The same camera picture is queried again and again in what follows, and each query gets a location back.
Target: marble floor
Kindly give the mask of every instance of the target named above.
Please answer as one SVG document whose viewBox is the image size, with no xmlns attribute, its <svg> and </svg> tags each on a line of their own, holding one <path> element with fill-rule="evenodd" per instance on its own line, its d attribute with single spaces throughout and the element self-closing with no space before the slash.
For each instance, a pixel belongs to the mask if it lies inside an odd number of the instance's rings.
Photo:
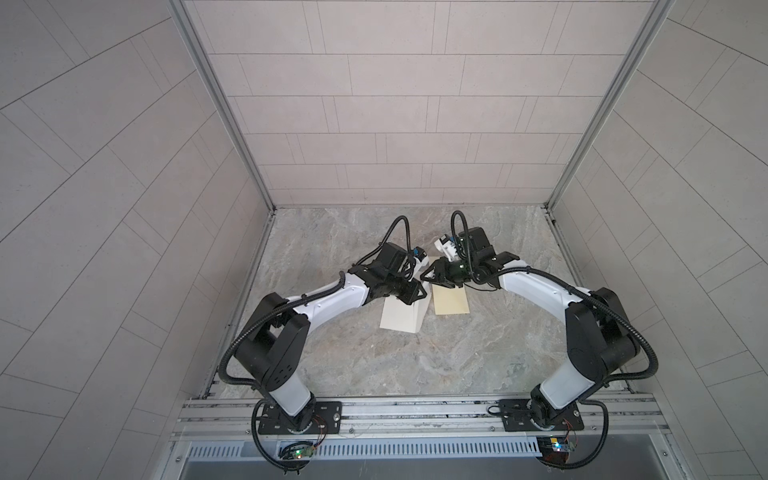
<svg viewBox="0 0 768 480">
<path fill-rule="evenodd" d="M 374 248 L 392 220 L 409 218 L 412 244 L 450 232 L 452 207 L 306 208 L 278 210 L 240 328 L 270 292 L 297 295 L 336 281 L 340 270 Z M 483 227 L 496 251 L 572 281 L 538 206 L 463 207 L 469 226 Z M 402 225 L 390 241 L 405 246 Z M 430 305 L 419 333 L 379 328 L 384 300 L 347 312 L 307 339 L 298 374 L 316 396 L 528 392 L 565 359 L 565 327 L 505 291 L 467 291 L 470 313 L 436 316 Z M 230 362 L 230 373 L 247 375 Z M 221 398 L 252 398 L 227 386 Z"/>
</svg>

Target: black mounting plate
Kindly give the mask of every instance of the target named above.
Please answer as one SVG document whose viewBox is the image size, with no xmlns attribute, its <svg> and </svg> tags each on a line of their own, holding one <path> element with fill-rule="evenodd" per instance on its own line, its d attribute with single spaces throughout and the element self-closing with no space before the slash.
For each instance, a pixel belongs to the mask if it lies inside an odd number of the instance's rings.
<svg viewBox="0 0 768 480">
<path fill-rule="evenodd" d="M 334 420 L 333 416 L 339 414 L 339 420 Z M 339 433 L 341 428 L 341 402 L 318 402 L 315 404 L 315 415 L 325 420 L 327 426 L 326 434 Z M 291 432 L 286 425 L 288 422 L 281 422 L 282 412 L 274 405 L 264 408 L 261 416 L 266 417 L 259 421 L 259 435 L 286 435 Z M 310 422 L 309 428 L 302 435 L 318 435 L 320 430 L 315 422 Z"/>
<path fill-rule="evenodd" d="M 502 416 L 505 432 L 547 432 L 547 430 L 541 430 L 531 422 L 527 399 L 499 400 L 498 407 L 503 411 L 520 410 L 520 415 Z M 575 403 L 569 405 L 568 409 L 557 418 L 558 423 L 562 424 L 562 428 L 555 427 L 552 431 L 567 430 L 566 420 L 571 423 L 572 430 L 584 430 L 584 422 L 581 421 L 581 413 Z"/>
</svg>

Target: tile wall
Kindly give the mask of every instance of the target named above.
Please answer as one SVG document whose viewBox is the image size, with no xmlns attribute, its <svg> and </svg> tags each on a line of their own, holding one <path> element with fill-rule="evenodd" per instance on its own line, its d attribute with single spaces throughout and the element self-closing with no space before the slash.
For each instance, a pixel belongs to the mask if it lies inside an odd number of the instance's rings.
<svg viewBox="0 0 768 480">
<path fill-rule="evenodd" d="M 185 3 L 279 205 L 547 200 L 650 7 Z"/>
<path fill-rule="evenodd" d="M 8 0 L 0 65 L 0 476 L 142 478 L 266 207 L 165 2 Z"/>
<path fill-rule="evenodd" d="M 768 478 L 767 18 L 678 0 L 554 208 L 587 286 L 618 292 L 655 348 L 637 388 L 696 478 Z"/>
</svg>

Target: side wall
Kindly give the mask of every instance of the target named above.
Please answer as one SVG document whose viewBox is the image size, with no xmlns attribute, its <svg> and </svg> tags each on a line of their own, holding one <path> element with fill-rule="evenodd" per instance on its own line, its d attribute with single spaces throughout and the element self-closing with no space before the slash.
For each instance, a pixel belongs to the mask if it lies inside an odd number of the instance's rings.
<svg viewBox="0 0 768 480">
<path fill-rule="evenodd" d="M 0 474 L 142 478 L 267 209 L 162 0 L 0 15 Z"/>
<path fill-rule="evenodd" d="M 280 205 L 544 202 L 651 5 L 185 4 Z"/>
<path fill-rule="evenodd" d="M 587 285 L 656 349 L 637 387 L 667 403 L 697 478 L 768 478 L 767 18 L 760 0 L 678 0 L 554 207 Z"/>
</svg>

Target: yellow paper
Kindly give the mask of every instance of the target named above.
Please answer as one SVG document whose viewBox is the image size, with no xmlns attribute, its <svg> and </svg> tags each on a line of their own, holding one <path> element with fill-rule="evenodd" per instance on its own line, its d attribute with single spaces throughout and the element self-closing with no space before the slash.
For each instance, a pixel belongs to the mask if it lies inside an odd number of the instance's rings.
<svg viewBox="0 0 768 480">
<path fill-rule="evenodd" d="M 432 285 L 432 298 L 435 300 L 435 315 L 469 313 L 467 293 L 463 288 Z"/>
</svg>

